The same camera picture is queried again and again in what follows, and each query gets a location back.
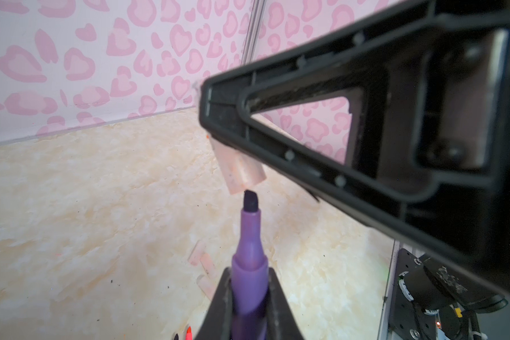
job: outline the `purple marker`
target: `purple marker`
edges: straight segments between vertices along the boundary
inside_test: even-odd
[[[234,296],[232,339],[264,339],[268,258],[260,241],[259,201],[257,194],[249,190],[244,193],[240,241],[232,256],[231,286]]]

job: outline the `beige marble surface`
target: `beige marble surface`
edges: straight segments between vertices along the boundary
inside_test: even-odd
[[[263,242],[309,339],[375,339],[392,240],[265,168]],[[209,300],[239,236],[196,112],[0,146],[0,339],[170,339]]]

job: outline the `pink wall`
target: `pink wall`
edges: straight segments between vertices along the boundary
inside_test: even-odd
[[[287,50],[353,23],[399,0],[268,0],[255,58]],[[346,99],[263,114],[306,146],[344,161],[351,115]]]
[[[0,143],[194,105],[250,0],[0,0]]]

